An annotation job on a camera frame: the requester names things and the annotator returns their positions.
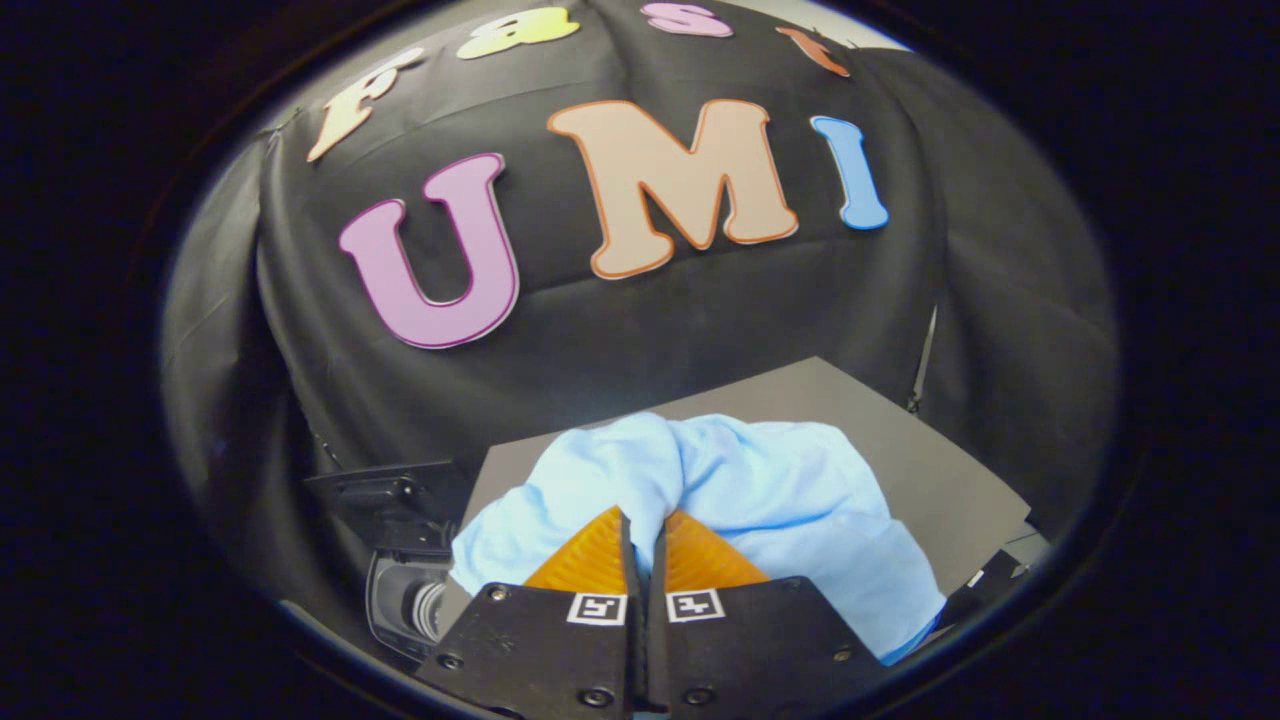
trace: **orange gripper pad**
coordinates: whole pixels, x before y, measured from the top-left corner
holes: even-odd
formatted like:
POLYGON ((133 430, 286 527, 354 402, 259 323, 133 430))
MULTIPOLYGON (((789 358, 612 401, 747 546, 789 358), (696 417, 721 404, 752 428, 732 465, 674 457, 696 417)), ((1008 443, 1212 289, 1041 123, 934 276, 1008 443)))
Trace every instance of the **orange gripper pad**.
POLYGON ((687 512, 667 516, 667 577, 664 592, 733 588, 767 583, 769 577, 687 512))
POLYGON ((525 580, 525 587, 626 594, 623 548, 630 551, 631 541, 622 537, 622 510, 614 505, 562 544, 525 580))

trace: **black cloth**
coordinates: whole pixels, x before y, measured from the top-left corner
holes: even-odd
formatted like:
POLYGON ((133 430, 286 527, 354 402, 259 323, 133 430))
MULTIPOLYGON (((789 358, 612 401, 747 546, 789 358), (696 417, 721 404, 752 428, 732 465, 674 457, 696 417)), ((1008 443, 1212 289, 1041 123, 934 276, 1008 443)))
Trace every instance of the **black cloth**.
POLYGON ((1009 597, 1019 580, 1027 577, 1025 571, 1016 578, 1014 577, 1019 565, 1012 555, 1004 550, 997 551, 982 568, 982 577, 973 587, 961 585, 947 597, 946 606, 942 607, 942 612, 938 612, 938 623, 934 629, 943 630, 956 623, 964 623, 977 615, 979 610, 1009 597))
MULTIPOLYGON (((424 38, 426 60, 367 102, 319 161, 328 97, 253 138, 192 215, 164 311, 164 395, 182 469, 210 527, 265 592, 387 659, 365 628, 367 548, 297 482, 335 469, 456 459, 820 356, 906 405, 929 318, 920 418, 1032 506, 1051 541, 1084 506, 1112 428, 1119 354, 1100 241, 1043 156, 927 59, 847 50, 818 67, 759 13, 703 3, 730 40, 650 27, 643 3, 571 0, 570 37, 460 60, 470 31, 424 38), (623 281, 590 269, 602 241, 582 158, 557 110, 628 100, 690 142, 703 104, 755 102, 792 237, 696 251, 623 281), (845 227, 840 177, 809 126, 861 128, 888 224, 845 227), (498 200, 521 293, 492 334, 448 350, 387 329, 338 234, 398 197, 401 238, 431 297, 463 261, 440 168, 500 152, 498 200)), ((372 68, 356 68, 355 82, 372 68)), ((722 219, 728 204, 722 204, 722 219)), ((858 438, 851 438, 858 445, 858 438)))

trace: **letter m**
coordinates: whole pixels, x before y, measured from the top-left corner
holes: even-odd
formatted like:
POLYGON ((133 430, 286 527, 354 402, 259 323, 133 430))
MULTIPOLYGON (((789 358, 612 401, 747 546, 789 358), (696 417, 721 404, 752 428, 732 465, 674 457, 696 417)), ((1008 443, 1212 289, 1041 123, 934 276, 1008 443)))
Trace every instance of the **letter m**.
POLYGON ((691 149, 639 106, 588 102, 550 117, 547 127, 572 137, 582 152, 604 242, 591 269, 617 279, 671 260, 676 246, 649 222, 644 195, 663 209, 696 249, 716 238, 719 201, 728 188, 724 234, 751 245, 792 234, 800 225, 782 196, 759 105, 712 100, 703 105, 691 149))

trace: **blue towel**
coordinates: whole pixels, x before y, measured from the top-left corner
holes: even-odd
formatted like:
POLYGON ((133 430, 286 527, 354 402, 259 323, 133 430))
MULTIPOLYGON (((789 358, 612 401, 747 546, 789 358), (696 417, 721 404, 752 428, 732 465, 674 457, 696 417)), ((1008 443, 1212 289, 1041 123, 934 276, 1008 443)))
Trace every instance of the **blue towel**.
POLYGON ((613 505, 631 520, 639 571, 652 571, 663 520, 680 507, 771 578, 813 580, 884 664, 923 639, 946 601, 842 432, 724 415, 641 413, 563 433, 453 541, 453 579, 472 596, 520 584, 613 505))

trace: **yellow letter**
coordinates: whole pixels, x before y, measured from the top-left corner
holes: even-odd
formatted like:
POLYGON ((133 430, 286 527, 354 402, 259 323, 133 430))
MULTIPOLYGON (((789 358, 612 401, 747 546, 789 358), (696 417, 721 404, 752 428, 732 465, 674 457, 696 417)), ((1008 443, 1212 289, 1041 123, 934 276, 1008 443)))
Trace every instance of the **yellow letter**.
POLYGON ((804 51, 805 56, 818 63, 819 65, 827 68, 828 70, 836 73, 840 77, 849 77, 849 70, 844 65, 837 64, 835 60, 828 58, 831 50, 827 50, 820 42, 809 37, 808 35, 800 32, 799 29, 792 29, 788 27, 776 27, 773 28, 782 35, 790 37, 796 42, 796 46, 804 51))
POLYGON ((472 60, 517 45, 547 42, 572 35, 581 27, 568 22, 564 8, 536 8, 498 18, 471 31, 471 40, 458 47, 458 58, 472 60))
POLYGON ((375 100, 387 94, 396 82, 396 70, 417 61, 422 55, 421 47, 406 50, 389 60, 385 65, 360 78, 358 82, 333 96, 325 106, 324 124, 320 126, 320 138, 315 147, 307 152, 307 163, 315 161, 338 145, 338 141, 351 135, 361 123, 374 113, 372 108, 361 108, 365 99, 375 100))

